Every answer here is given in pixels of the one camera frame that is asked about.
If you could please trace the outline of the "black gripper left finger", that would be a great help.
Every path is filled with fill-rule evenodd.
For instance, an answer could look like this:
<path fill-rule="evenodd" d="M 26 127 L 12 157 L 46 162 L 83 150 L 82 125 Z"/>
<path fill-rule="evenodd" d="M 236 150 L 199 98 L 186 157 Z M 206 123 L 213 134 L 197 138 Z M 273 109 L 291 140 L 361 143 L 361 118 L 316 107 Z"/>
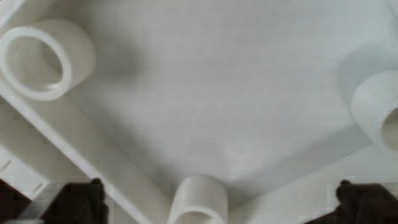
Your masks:
<path fill-rule="evenodd" d="M 105 186 L 99 179 L 64 186 L 41 220 L 44 224 L 108 224 Z"/>

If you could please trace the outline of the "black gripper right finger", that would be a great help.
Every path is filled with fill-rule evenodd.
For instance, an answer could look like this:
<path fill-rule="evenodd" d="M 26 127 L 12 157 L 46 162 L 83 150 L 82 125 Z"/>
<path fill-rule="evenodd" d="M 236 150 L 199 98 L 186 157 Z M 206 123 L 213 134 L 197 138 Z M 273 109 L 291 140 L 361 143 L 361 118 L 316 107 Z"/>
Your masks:
<path fill-rule="evenodd" d="M 398 224 L 398 198 L 380 184 L 343 180 L 334 211 L 304 224 Z"/>

